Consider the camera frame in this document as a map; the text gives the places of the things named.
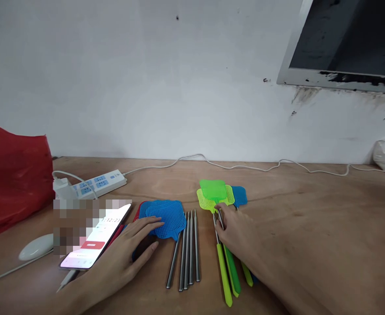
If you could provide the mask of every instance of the smartphone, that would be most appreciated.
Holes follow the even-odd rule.
[[[88,270],[106,249],[112,236],[129,214],[131,204],[119,209],[107,209],[106,216],[99,221],[92,233],[80,247],[61,262],[64,269]]]

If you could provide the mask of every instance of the red plastic bag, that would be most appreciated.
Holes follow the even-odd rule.
[[[0,233],[54,199],[46,136],[18,136],[0,128]]]

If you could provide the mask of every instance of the white wall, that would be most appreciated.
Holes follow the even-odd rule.
[[[0,126],[58,156],[364,162],[385,96],[275,83],[300,5],[0,0]]]

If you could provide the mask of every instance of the white power cord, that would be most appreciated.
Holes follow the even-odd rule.
[[[328,172],[328,171],[319,171],[319,170],[316,170],[316,171],[310,171],[307,167],[301,165],[300,163],[297,163],[297,162],[294,162],[292,160],[286,160],[286,159],[281,159],[277,165],[273,166],[273,167],[270,167],[269,169],[261,169],[261,168],[254,168],[254,167],[250,167],[250,166],[245,166],[245,165],[235,165],[235,166],[231,166],[231,167],[226,167],[226,166],[221,166],[221,165],[218,165],[216,163],[213,163],[213,162],[210,162],[209,160],[207,160],[207,158],[201,154],[201,153],[198,153],[198,154],[194,154],[194,155],[187,155],[187,156],[183,156],[183,157],[180,157],[179,159],[177,159],[175,162],[173,162],[172,164],[170,165],[166,165],[166,166],[146,166],[146,167],[142,167],[142,168],[137,168],[135,170],[132,170],[132,171],[129,171],[129,172],[126,172],[122,175],[126,176],[127,174],[130,174],[130,173],[133,173],[133,172],[136,172],[136,171],[140,171],[142,169],[147,169],[147,168],[168,168],[168,167],[171,167],[171,166],[174,166],[179,160],[183,160],[183,159],[186,159],[186,158],[193,158],[193,157],[196,157],[196,156],[202,156],[204,158],[204,160],[206,160],[208,163],[210,163],[211,165],[214,165],[214,166],[218,166],[218,167],[221,167],[221,168],[224,168],[224,169],[233,169],[233,168],[249,168],[249,169],[254,169],[254,170],[257,170],[257,171],[262,171],[262,172],[269,172],[270,170],[274,169],[274,168],[278,168],[280,167],[281,163],[283,161],[287,161],[287,162],[291,162],[291,163],[295,163],[297,164],[298,166],[301,166],[303,167],[305,170],[307,170],[307,172],[309,173],[326,173],[326,174],[331,174],[331,175],[335,175],[335,176],[347,176],[348,173],[350,172],[350,167],[352,167],[353,169],[356,169],[356,170],[359,170],[359,171],[366,171],[366,172],[383,172],[385,173],[385,171],[383,170],[377,170],[377,169],[361,169],[361,168],[357,168],[357,167],[354,167],[352,166],[351,164],[347,164],[347,171],[344,173],[344,174],[336,174],[336,173],[331,173],[331,172]]]
[[[73,281],[77,275],[79,274],[79,271],[78,270],[75,270],[75,269],[71,269],[69,271],[69,273],[67,274],[67,276],[63,279],[63,281],[61,281],[61,285],[60,287],[58,288],[57,292],[60,291],[61,289],[63,289],[66,285],[68,285],[71,281]]]
[[[23,265],[20,265],[19,267],[16,267],[16,268],[14,268],[14,269],[12,269],[12,270],[9,270],[9,271],[7,271],[6,273],[3,273],[2,275],[0,275],[0,278],[3,278],[4,276],[7,276],[8,274],[10,274],[10,273],[12,273],[12,272],[15,272],[16,270],[19,270],[20,268],[25,267],[26,265],[29,265],[30,263],[33,263],[35,260],[38,260],[38,259],[44,257],[45,255],[48,255],[49,253],[52,253],[52,251],[53,251],[53,250],[51,249],[49,252],[47,252],[47,253],[45,253],[45,254],[43,254],[43,255],[37,257],[37,258],[32,259],[32,260],[30,260],[30,261],[24,263]]]
[[[95,193],[95,188],[93,188],[92,185],[89,185],[84,179],[81,179],[79,176],[76,176],[76,175],[74,175],[74,174],[67,173],[67,172],[64,172],[64,171],[53,171],[53,172],[52,172],[52,176],[54,177],[54,179],[58,179],[57,176],[54,175],[54,173],[60,173],[60,174],[72,176],[72,177],[74,177],[75,179],[78,179],[78,180],[80,180],[81,182],[85,183],[85,184],[92,190],[93,195],[95,196],[95,199],[97,199],[97,195],[96,195],[96,193]]]

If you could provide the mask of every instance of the left hand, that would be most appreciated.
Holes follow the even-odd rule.
[[[131,257],[140,242],[150,231],[164,225],[160,217],[145,217],[126,226],[93,267],[79,280],[94,299],[92,305],[106,299],[130,282],[141,267],[150,259],[159,242],[152,243],[142,255],[133,262]]]

